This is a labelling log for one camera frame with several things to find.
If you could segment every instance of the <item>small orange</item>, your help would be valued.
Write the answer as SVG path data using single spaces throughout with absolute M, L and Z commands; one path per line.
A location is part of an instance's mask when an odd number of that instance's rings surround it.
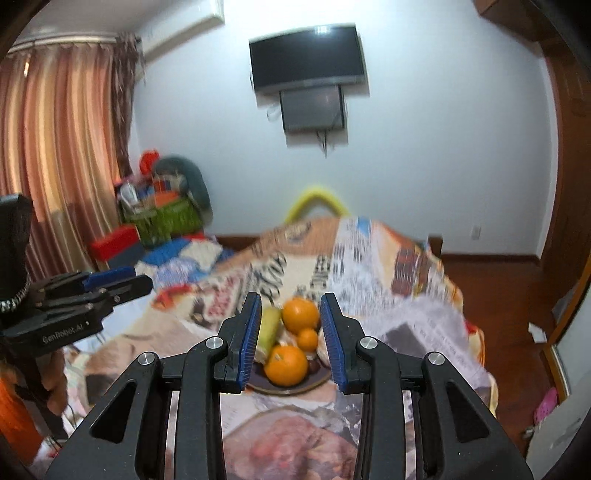
M 297 346 L 304 352 L 314 352 L 318 347 L 318 334 L 316 330 L 304 328 L 297 336 Z
M 304 328 L 316 330 L 320 312 L 313 301 L 296 297 L 285 302 L 282 317 L 285 328 L 298 335 Z
M 308 373 L 308 359 L 304 352 L 293 345 L 277 345 L 271 350 L 263 367 L 267 378 L 280 387 L 293 387 Z

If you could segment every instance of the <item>white paper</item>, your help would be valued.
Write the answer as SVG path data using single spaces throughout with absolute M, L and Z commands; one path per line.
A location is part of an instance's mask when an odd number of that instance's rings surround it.
M 548 341 L 545 332 L 537 325 L 529 323 L 527 330 L 531 333 L 531 336 L 534 338 L 534 343 L 546 343 Z

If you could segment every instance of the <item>curtain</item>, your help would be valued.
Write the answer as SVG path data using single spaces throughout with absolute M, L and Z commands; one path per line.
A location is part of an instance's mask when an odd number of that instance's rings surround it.
M 33 200 L 34 280 L 91 270 L 89 243 L 118 225 L 112 44 L 36 47 L 0 64 L 0 194 Z
M 115 151 L 121 175 L 131 175 L 129 165 L 129 135 L 134 101 L 135 67 L 139 53 L 135 35 L 124 34 L 117 38 L 113 50 L 112 107 L 115 123 Z

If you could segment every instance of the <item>bed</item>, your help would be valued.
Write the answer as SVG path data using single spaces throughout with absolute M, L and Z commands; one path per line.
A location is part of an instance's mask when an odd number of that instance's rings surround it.
M 321 218 L 281 226 L 236 254 L 214 239 L 178 239 L 136 265 L 154 280 L 149 296 L 117 307 L 105 330 L 66 349 L 69 422 L 75 426 L 141 352 L 186 352 L 217 333 L 249 291 L 263 304 L 335 293 L 343 313 L 396 351 L 443 352 L 495 411 L 497 389 L 484 369 L 482 331 L 462 315 L 462 292 L 428 242 L 365 218 Z M 413 412 L 404 394 L 407 478 L 415 477 Z M 353 475 L 361 397 L 328 380 L 306 393 L 273 396 L 250 388 L 221 395 L 228 478 L 348 479 Z M 175 399 L 167 441 L 172 478 Z

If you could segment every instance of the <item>wooden cabinet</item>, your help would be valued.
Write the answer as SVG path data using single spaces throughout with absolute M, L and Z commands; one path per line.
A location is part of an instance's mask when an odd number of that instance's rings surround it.
M 530 41 L 557 36 L 548 19 L 530 0 L 473 0 L 478 13 Z

